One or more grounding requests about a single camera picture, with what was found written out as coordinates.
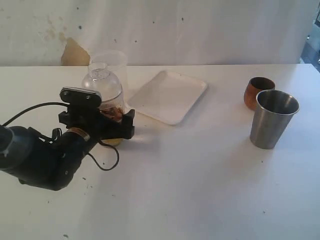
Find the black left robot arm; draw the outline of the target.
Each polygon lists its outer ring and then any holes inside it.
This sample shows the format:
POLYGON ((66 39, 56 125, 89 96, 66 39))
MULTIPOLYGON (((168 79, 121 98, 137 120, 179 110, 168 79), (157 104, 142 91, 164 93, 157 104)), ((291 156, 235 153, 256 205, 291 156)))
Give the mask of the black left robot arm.
POLYGON ((32 127, 0 127, 0 169, 18 178, 23 185, 59 191, 73 179, 85 156, 104 140, 134 136, 135 111, 124 114, 121 122, 103 115, 98 108, 67 105, 58 115, 67 131, 42 135, 32 127))

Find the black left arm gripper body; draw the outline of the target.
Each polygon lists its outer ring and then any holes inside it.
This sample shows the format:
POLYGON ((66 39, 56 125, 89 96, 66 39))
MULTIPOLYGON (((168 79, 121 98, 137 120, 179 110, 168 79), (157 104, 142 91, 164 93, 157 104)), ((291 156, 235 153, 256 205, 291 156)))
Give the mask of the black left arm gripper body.
POLYGON ((58 114, 58 120, 69 130, 78 128, 93 139, 123 139, 120 123, 104 116, 98 108, 68 105, 67 110, 58 114))

